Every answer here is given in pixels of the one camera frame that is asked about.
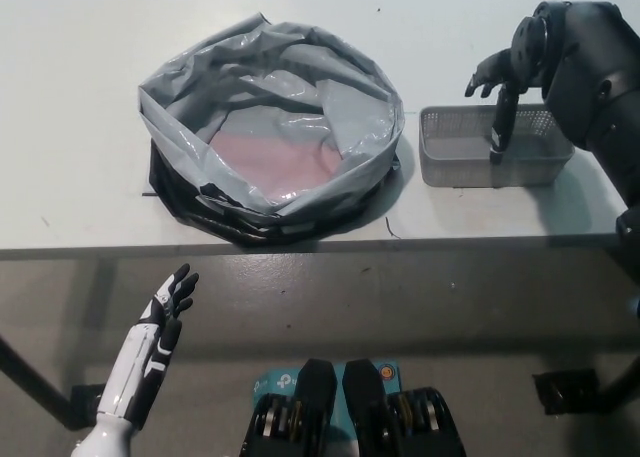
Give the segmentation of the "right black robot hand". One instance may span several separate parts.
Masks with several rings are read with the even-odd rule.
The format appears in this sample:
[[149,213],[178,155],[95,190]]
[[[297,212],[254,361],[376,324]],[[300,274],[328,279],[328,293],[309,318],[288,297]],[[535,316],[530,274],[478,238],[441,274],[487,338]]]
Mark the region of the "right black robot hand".
[[492,54],[476,67],[465,96],[481,89],[488,97],[499,86],[496,111],[491,127],[490,162],[502,162],[514,130],[519,97],[538,81],[547,44],[546,23],[541,17],[525,17],[518,25],[511,46]]

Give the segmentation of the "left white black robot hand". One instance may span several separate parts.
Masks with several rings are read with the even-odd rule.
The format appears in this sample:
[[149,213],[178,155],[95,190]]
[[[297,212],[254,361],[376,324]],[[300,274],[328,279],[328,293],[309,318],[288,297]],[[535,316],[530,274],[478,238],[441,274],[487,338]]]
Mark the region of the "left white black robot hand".
[[98,405],[100,415],[144,427],[180,337],[179,316],[193,304],[199,274],[189,264],[172,273],[130,328]]

